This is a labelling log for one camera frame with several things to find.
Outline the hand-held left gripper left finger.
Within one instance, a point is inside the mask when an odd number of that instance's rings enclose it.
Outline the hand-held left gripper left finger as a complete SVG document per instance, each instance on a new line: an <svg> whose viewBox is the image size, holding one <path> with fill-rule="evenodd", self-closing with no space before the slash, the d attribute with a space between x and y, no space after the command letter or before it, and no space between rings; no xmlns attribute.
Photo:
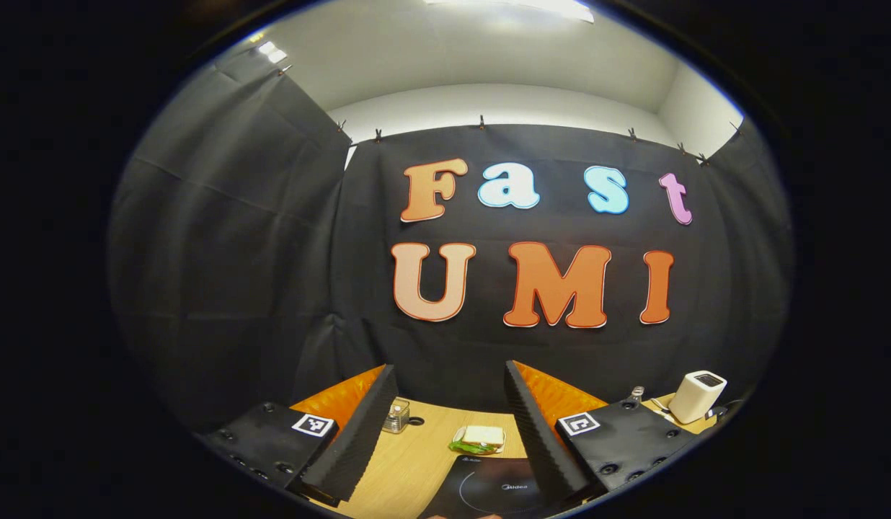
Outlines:
<svg viewBox="0 0 891 519"><path fill-rule="evenodd" d="M397 395L395 367L383 364L297 404L256 404L199 438L279 492L339 505L362 479Z"/></svg>

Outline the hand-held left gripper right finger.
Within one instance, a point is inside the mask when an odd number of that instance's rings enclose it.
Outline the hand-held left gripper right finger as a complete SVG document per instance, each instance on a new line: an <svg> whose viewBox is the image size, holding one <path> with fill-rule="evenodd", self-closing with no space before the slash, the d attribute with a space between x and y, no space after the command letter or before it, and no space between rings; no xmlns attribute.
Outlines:
<svg viewBox="0 0 891 519"><path fill-rule="evenodd" d="M616 492L699 441L637 398L603 403L514 360L505 363L504 387L536 482L551 502Z"/></svg>

